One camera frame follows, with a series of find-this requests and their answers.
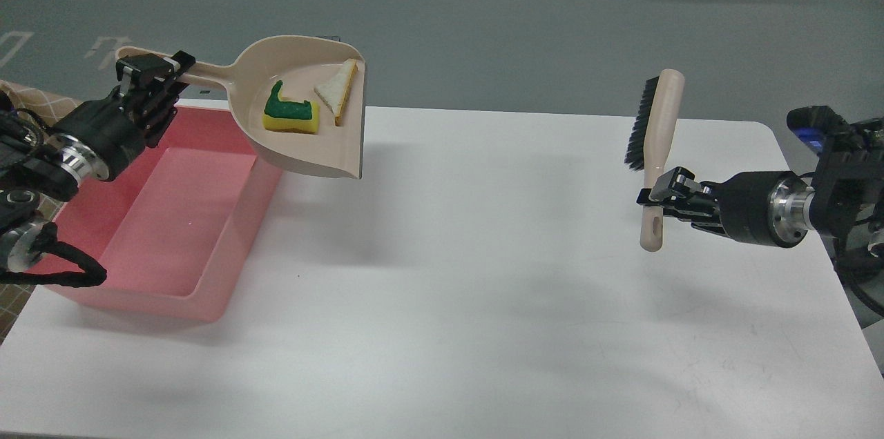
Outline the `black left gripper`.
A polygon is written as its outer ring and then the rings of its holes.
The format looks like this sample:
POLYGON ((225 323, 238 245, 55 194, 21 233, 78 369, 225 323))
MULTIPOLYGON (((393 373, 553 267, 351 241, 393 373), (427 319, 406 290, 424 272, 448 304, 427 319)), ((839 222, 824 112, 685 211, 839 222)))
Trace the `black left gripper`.
POLYGON ((139 53, 117 59, 116 97, 85 101, 52 127, 52 144, 74 148, 94 166, 94 178, 116 180, 146 147, 155 148, 177 115, 176 103, 189 87, 181 81, 196 58, 179 51, 171 57, 139 53), (142 130, 124 103, 145 105, 142 130))

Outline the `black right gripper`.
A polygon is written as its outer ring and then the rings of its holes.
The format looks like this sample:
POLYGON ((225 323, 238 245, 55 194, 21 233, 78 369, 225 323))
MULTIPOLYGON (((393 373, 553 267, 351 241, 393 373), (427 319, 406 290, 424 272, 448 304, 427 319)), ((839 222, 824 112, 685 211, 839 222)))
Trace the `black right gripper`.
POLYGON ((743 172, 718 184, 697 181, 683 166, 664 173, 642 188, 639 206, 663 207, 663 215, 717 237, 738 243, 789 249, 814 231, 809 207, 814 189, 791 171, 743 172), (711 213, 679 208, 717 208, 711 213))

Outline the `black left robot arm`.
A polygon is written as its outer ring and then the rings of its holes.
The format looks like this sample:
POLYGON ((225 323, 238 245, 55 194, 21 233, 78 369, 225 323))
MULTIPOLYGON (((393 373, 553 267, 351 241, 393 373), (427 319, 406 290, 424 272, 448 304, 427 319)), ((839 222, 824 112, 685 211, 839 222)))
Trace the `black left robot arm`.
POLYGON ((184 51, 118 59, 117 86, 53 125, 2 95, 3 284, 84 288, 106 281, 94 257, 58 238, 40 199, 70 202, 86 180, 111 182, 157 147, 177 115, 183 75, 195 64, 184 51))

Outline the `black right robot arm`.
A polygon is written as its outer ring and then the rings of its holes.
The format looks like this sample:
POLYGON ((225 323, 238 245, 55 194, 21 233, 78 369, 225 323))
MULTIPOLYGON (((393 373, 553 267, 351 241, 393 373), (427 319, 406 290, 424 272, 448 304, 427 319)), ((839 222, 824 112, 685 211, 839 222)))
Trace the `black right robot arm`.
POLYGON ((743 244, 789 249, 816 231, 831 239, 842 283, 881 314, 863 282, 882 273, 882 118, 850 124, 829 106, 805 106, 787 114, 787 127, 817 156, 815 171, 699 182, 676 166, 644 185, 638 205, 743 244))

